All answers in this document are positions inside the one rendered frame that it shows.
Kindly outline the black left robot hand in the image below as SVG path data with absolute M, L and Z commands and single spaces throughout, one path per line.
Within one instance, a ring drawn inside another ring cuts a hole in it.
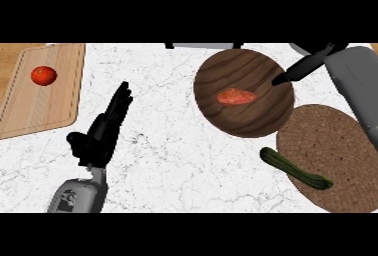
M 87 133 L 70 132 L 68 134 L 66 141 L 70 145 L 72 155 L 79 159 L 79 166 L 106 167 L 131 101 L 128 83 L 122 82 L 113 93 L 106 111 L 97 115 Z

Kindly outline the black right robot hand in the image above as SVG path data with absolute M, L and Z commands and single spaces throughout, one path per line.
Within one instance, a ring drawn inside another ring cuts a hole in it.
M 323 65 L 324 58 L 344 50 L 348 44 L 295 42 L 289 46 L 302 55 L 302 58 L 274 77 L 271 80 L 273 86 L 299 81 Z

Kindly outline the dark brown wooden round placemat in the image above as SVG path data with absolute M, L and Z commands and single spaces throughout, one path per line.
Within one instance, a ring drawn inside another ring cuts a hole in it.
M 193 80 L 195 100 L 203 117 L 227 134 L 264 137 L 286 123 L 293 110 L 292 85 L 271 85 L 282 72 L 274 60 L 248 49 L 223 50 L 203 61 Z M 224 106 L 215 95 L 228 88 L 254 93 L 255 100 Z

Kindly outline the orange sweet potato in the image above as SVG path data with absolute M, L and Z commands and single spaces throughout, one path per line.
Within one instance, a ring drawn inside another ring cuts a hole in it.
M 237 106 L 251 103 L 257 96 L 252 92 L 240 90 L 237 88 L 227 88 L 217 96 L 217 102 L 224 106 Z

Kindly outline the brown cork round placemat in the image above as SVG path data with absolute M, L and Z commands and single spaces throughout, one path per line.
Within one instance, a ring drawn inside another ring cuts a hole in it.
M 282 156 L 308 173 L 332 180 L 316 190 L 289 177 L 299 193 L 329 212 L 378 210 L 378 151 L 358 122 L 335 108 L 296 107 L 276 136 Z

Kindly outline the pale wooden cutting board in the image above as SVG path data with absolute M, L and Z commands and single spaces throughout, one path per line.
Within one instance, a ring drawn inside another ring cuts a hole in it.
M 54 44 L 20 51 L 0 104 L 0 139 L 69 126 L 76 120 L 85 44 Z M 31 80 L 37 66 L 57 73 L 47 86 Z

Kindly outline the grey appliance with black feet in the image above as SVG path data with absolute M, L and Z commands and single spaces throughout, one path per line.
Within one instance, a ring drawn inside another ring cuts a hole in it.
M 164 43 L 165 49 L 203 48 L 203 49 L 240 49 L 243 43 Z

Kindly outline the red tomato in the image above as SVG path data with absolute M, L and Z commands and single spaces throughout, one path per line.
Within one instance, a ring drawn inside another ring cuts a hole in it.
M 39 86 L 50 85 L 57 78 L 57 73 L 48 66 L 38 66 L 31 71 L 31 80 Z

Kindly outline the dark green cucumber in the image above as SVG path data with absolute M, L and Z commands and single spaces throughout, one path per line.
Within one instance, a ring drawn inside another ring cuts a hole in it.
M 326 190 L 333 186 L 333 182 L 326 177 L 299 169 L 270 147 L 259 149 L 259 158 L 270 166 L 283 171 L 313 189 Z

